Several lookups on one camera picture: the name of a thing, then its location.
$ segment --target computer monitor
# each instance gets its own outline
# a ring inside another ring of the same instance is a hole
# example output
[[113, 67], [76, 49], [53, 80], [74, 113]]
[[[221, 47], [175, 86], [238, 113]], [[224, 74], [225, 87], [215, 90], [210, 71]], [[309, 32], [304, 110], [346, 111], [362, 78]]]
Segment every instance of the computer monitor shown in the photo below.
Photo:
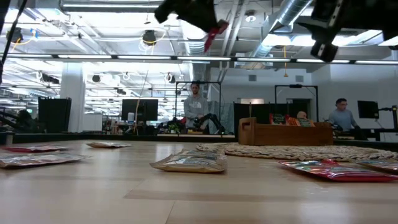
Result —
[[[138, 100], [122, 100], [122, 120], [127, 121], [129, 112], [136, 113]], [[158, 100], [139, 100], [137, 119], [140, 121], [157, 121]]]
[[358, 100], [359, 118], [379, 119], [379, 105], [375, 101]]

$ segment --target wooden crate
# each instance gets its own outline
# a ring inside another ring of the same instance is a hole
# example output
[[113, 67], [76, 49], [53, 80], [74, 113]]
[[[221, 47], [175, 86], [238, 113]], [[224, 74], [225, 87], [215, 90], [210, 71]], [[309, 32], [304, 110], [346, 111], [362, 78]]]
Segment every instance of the wooden crate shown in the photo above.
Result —
[[325, 146], [333, 144], [332, 129], [257, 124], [256, 118], [239, 120], [239, 143], [249, 146]]

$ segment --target snack bag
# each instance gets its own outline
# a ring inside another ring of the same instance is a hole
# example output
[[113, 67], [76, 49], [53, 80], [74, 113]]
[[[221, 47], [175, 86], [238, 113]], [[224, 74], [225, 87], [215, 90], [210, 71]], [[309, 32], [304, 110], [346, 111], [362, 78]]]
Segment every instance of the snack bag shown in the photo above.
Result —
[[32, 146], [32, 147], [2, 147], [2, 149], [11, 151], [11, 152], [51, 152], [51, 151], [63, 151], [67, 150], [67, 147], [63, 146], [51, 146], [51, 145], [44, 145], [44, 146]]
[[224, 171], [227, 162], [223, 151], [181, 151], [150, 166], [165, 171], [212, 173]]
[[84, 158], [86, 158], [86, 156], [68, 153], [0, 156], [0, 168], [59, 164], [64, 162], [79, 161]]
[[373, 169], [379, 169], [385, 172], [395, 172], [398, 173], [398, 161], [358, 161], [359, 165], [367, 166]]
[[96, 148], [119, 148], [119, 147], [129, 147], [130, 144], [116, 144], [111, 142], [90, 142], [86, 144], [87, 146]]
[[280, 161], [285, 166], [308, 172], [330, 180], [342, 182], [385, 182], [398, 180], [397, 176], [365, 169], [341, 166], [331, 160], [324, 161]]

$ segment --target wooden table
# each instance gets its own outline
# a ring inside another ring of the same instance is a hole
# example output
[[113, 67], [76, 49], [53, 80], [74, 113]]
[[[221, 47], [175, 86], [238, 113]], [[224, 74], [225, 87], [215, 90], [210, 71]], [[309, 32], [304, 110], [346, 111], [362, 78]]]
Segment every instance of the wooden table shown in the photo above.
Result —
[[234, 156], [224, 174], [163, 172], [149, 163], [196, 144], [90, 149], [85, 142], [56, 142], [92, 156], [79, 163], [0, 170], [0, 223], [396, 222], [398, 182], [325, 182], [273, 160]]

